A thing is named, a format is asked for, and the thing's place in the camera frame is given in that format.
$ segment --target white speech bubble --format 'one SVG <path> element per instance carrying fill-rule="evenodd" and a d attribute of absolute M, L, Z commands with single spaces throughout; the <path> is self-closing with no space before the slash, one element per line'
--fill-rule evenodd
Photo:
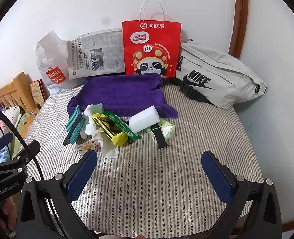
<path fill-rule="evenodd" d="M 149 34 L 145 31 L 135 32 L 130 36 L 130 40 L 135 44 L 143 44 L 149 40 Z"/>

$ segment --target yellow pouch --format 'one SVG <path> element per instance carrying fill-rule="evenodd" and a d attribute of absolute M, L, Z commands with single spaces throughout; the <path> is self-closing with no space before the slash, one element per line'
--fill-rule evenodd
<path fill-rule="evenodd" d="M 126 135 L 124 131 L 121 131 L 121 129 L 105 114 L 95 113 L 93 114 L 93 119 L 115 146 L 120 147 L 126 143 L 128 135 Z"/>

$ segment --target panda face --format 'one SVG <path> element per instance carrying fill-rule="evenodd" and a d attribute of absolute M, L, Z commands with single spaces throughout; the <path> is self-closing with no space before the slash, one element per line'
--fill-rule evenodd
<path fill-rule="evenodd" d="M 145 74 L 145 73 L 161 74 L 161 70 L 163 67 L 164 67 L 163 61 L 157 58 L 149 58 L 147 60 L 142 60 L 138 64 L 138 69 L 140 69 L 142 74 Z"/>

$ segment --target wooden headboard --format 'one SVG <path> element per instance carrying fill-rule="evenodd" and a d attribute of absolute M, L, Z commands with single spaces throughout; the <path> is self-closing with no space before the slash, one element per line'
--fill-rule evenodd
<path fill-rule="evenodd" d="M 26 113 L 35 110 L 36 105 L 33 100 L 28 77 L 24 72 L 19 73 L 11 83 L 0 89 L 0 103 L 6 107 L 21 106 Z"/>

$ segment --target cartoon panda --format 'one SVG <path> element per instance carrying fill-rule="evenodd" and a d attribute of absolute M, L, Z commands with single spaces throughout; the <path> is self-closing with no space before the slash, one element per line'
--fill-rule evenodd
<path fill-rule="evenodd" d="M 167 53 L 157 45 L 145 45 L 133 55 L 134 70 L 136 74 L 158 73 L 167 74 Z"/>

